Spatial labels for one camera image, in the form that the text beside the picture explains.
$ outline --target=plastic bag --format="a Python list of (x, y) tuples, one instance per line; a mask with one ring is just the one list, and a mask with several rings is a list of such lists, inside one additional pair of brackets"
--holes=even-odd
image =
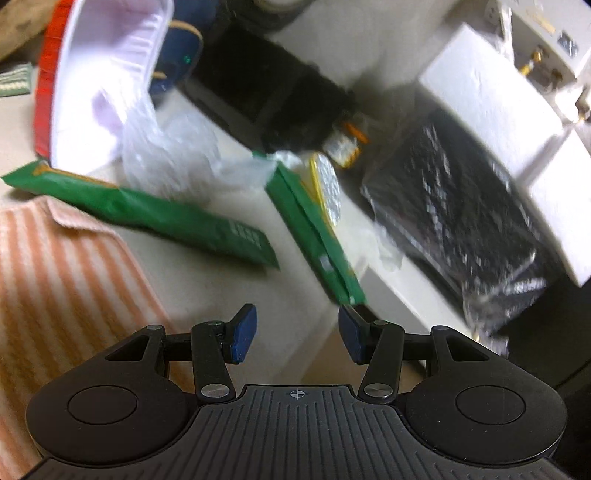
[(462, 299), (482, 339), (530, 306), (560, 273), (508, 176), (443, 111), (387, 145), (362, 192), (376, 221)]
[(162, 128), (148, 94), (128, 111), (123, 166), (132, 188), (155, 197), (206, 204), (220, 163), (215, 133), (198, 110), (181, 112)]
[(402, 259), (404, 254), (398, 248), (391, 236), (388, 235), (388, 230), (378, 222), (374, 223), (374, 229), (371, 231), (378, 241), (379, 259), (382, 266), (390, 272), (398, 270), (402, 266)]
[(123, 125), (123, 165), (134, 189), (205, 205), (216, 192), (262, 189), (275, 171), (274, 163), (253, 155), (223, 159), (211, 120), (193, 106), (160, 127), (148, 92), (120, 82), (104, 95)]

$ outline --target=green snack package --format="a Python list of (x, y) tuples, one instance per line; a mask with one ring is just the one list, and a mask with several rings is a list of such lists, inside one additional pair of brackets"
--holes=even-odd
[(279, 164), (267, 194), (327, 292), (340, 304), (365, 302), (365, 294), (339, 241), (296, 173)]
[(263, 232), (197, 206), (55, 170), (43, 160), (29, 163), (2, 179), (14, 188), (51, 195), (105, 222), (145, 228), (191, 247), (279, 268), (277, 256)]

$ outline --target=ribbed black surface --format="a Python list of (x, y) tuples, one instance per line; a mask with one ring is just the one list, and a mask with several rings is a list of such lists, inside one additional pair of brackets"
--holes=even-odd
[(396, 411), (363, 403), (346, 387), (247, 387), (238, 400), (203, 407), (164, 452), (117, 468), (48, 459), (28, 480), (552, 480), (550, 462), (511, 469), (462, 465), (428, 450)]

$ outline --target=yellow label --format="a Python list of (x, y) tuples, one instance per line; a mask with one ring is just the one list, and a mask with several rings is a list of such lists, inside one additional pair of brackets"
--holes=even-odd
[(44, 173), (56, 173), (56, 174), (62, 175), (64, 177), (70, 177), (71, 179), (82, 180), (82, 181), (86, 181), (88, 183), (94, 183), (96, 185), (102, 185), (103, 187), (108, 187), (110, 189), (118, 189), (119, 188), (114, 183), (93, 179), (91, 177), (85, 177), (83, 175), (77, 175), (75, 173), (70, 173), (69, 171), (51, 168), (49, 166), (49, 163), (47, 163), (46, 161), (40, 161), (39, 165), (35, 168), (35, 170), (33, 170), (33, 176), (37, 177), (39, 175), (43, 175)]
[(541, 26), (544, 30), (546, 30), (550, 35), (554, 35), (556, 33), (556, 28), (552, 25), (548, 20), (542, 17), (541, 13), (536, 10), (527, 9), (527, 14), (533, 18), (536, 23)]

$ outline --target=orange striped cloth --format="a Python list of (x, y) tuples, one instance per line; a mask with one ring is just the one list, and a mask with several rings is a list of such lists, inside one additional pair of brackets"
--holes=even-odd
[[(0, 302), (0, 479), (12, 480), (40, 459), (25, 409), (42, 385), (146, 324), (174, 328), (123, 240), (50, 197), (0, 211)], [(192, 387), (190, 370), (175, 374)]]

